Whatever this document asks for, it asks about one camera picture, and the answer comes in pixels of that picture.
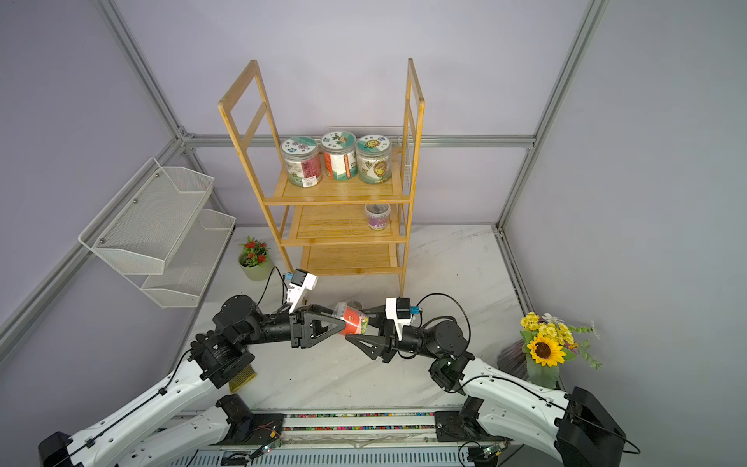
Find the green-lid sunflower seed jar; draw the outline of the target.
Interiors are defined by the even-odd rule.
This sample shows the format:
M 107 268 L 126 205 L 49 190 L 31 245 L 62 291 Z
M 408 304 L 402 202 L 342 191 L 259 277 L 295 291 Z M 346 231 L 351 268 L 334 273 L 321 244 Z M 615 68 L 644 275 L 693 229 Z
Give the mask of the green-lid sunflower seed jar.
M 368 184 L 381 184 L 391 178 L 392 145 L 383 135 L 369 134 L 356 142 L 358 176 Z

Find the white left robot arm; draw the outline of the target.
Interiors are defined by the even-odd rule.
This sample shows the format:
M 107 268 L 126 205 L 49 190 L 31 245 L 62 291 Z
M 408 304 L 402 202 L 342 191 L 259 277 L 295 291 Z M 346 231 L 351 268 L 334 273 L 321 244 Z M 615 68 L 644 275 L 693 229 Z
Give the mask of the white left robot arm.
M 43 440 L 41 465 L 161 466 L 211 444 L 267 437 L 243 400 L 219 389 L 247 378 L 253 344 L 312 348 L 345 328 L 326 307 L 284 305 L 264 314 L 246 295 L 229 298 L 213 322 L 214 330 L 196 335 L 172 373 L 126 406 L 73 435 L 56 432 Z

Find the seed jar with floral lid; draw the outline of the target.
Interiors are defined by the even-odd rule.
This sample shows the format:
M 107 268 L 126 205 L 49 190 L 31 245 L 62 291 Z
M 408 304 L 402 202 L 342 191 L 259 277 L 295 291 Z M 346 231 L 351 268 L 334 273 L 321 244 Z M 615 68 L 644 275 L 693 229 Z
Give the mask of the seed jar with floral lid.
M 291 184 L 301 188 L 311 188 L 321 181 L 319 150 L 313 138 L 290 137 L 281 144 L 281 154 Z

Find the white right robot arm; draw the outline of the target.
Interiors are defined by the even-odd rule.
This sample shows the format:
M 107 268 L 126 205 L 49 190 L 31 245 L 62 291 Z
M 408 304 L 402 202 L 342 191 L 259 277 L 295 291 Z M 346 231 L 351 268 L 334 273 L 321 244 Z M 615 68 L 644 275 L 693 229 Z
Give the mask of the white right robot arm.
M 379 313 L 373 334 L 346 340 L 369 358 L 389 362 L 398 352 L 431 359 L 429 375 L 446 393 L 465 396 L 462 417 L 480 434 L 542 451 L 565 466 L 618 466 L 630 443 L 593 393 L 567 393 L 506 374 L 474 356 L 453 317 L 414 326 L 398 313 Z

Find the seed jar with red base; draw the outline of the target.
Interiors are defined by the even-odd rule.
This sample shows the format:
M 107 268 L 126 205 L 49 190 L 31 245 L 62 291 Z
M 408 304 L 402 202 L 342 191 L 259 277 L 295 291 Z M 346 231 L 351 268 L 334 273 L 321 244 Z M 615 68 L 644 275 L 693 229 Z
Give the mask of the seed jar with red base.
M 322 136 L 321 153 L 327 174 L 333 180 L 346 181 L 357 176 L 356 141 L 356 136 L 346 130 L 335 130 Z

